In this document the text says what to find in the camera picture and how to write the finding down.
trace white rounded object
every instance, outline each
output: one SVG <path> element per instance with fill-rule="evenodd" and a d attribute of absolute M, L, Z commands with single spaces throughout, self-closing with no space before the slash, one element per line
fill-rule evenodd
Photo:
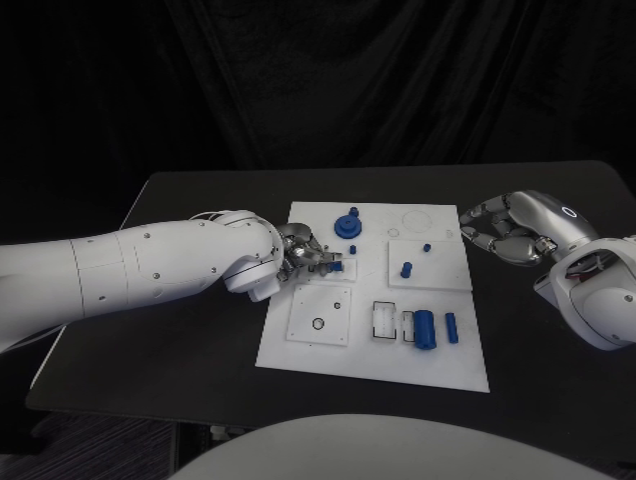
<path fill-rule="evenodd" d="M 171 480 L 579 479 L 605 475 L 506 438 L 444 423 L 328 415 L 279 423 L 201 455 Z"/>

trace blue plastic part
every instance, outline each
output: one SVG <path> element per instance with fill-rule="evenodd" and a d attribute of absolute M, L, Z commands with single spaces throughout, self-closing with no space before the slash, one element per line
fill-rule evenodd
<path fill-rule="evenodd" d="M 413 264 L 410 262 L 403 262 L 403 268 L 400 269 L 400 276 L 403 278 L 410 277 L 410 270 L 413 269 Z"/>
<path fill-rule="evenodd" d="M 421 350 L 436 348 L 435 317 L 429 310 L 418 310 L 413 313 L 413 332 L 415 348 Z"/>
<path fill-rule="evenodd" d="M 334 232 L 341 238 L 356 238 L 363 231 L 363 224 L 357 218 L 357 208 L 351 207 L 348 215 L 338 217 L 334 223 Z"/>
<path fill-rule="evenodd" d="M 447 335 L 449 336 L 449 343 L 458 343 L 458 333 L 457 333 L 457 317 L 452 313 L 448 313 L 444 316 L 447 320 Z"/>

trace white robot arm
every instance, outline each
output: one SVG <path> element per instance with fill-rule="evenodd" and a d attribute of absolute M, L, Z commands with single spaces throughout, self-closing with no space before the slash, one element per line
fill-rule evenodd
<path fill-rule="evenodd" d="M 276 229 L 249 211 L 204 215 L 0 246 L 0 353 L 54 325 L 194 295 L 220 277 L 261 301 L 299 266 L 340 259 L 302 224 Z"/>
<path fill-rule="evenodd" d="M 468 225 L 485 215 L 498 238 Z M 614 350 L 636 343 L 636 236 L 598 239 L 576 211 L 532 190 L 488 200 L 460 223 L 468 240 L 509 263 L 556 262 L 533 288 L 591 345 Z"/>

